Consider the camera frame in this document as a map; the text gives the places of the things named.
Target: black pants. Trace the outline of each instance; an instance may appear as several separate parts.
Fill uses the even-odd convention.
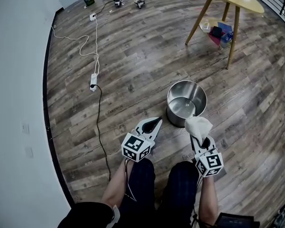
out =
[[[191,162],[176,164],[169,175],[163,191],[162,202],[155,211],[154,167],[150,160],[135,163],[129,186],[137,202],[125,196],[119,208],[121,217],[117,227],[190,227],[197,182],[198,170]]]

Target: small bottle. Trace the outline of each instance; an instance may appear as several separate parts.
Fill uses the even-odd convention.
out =
[[[205,33],[209,33],[210,32],[210,24],[209,24],[209,21],[208,19],[205,20],[204,24],[203,24],[203,31]]]

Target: person's right arm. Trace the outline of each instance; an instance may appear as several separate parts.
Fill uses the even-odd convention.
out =
[[[213,226],[218,218],[218,212],[218,198],[213,177],[204,177],[199,201],[199,219]]]

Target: white cloth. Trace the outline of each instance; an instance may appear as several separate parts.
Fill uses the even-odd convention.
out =
[[[204,143],[205,138],[208,136],[212,124],[204,117],[193,116],[187,118],[185,121],[185,128],[188,133],[197,138],[200,145]]]

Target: yellow table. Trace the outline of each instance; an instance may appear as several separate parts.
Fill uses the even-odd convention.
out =
[[[203,9],[201,10],[198,19],[196,20],[187,40],[186,40],[186,45],[188,45],[190,39],[192,38],[194,32],[196,31],[197,27],[200,24],[200,21],[202,20],[204,14],[207,11],[207,8],[209,7],[210,3],[212,0],[207,0]],[[229,53],[229,58],[228,58],[228,63],[227,63],[227,69],[229,68],[229,65],[231,64],[231,60],[232,60],[232,56],[233,56],[233,51],[234,51],[234,46],[236,43],[236,39],[237,39],[237,34],[238,34],[238,20],[239,20],[239,9],[240,8],[244,8],[247,9],[249,11],[255,12],[255,13],[264,13],[264,9],[262,7],[262,5],[257,1],[257,0],[223,0],[226,2],[226,6],[225,6],[225,10],[224,10],[224,14],[223,14],[223,18],[222,21],[226,20],[226,16],[228,13],[228,9],[230,4],[234,4],[236,6],[236,16],[234,19],[234,29],[233,29],[233,39],[232,39],[232,43],[231,43],[231,48],[230,48],[230,53]]]

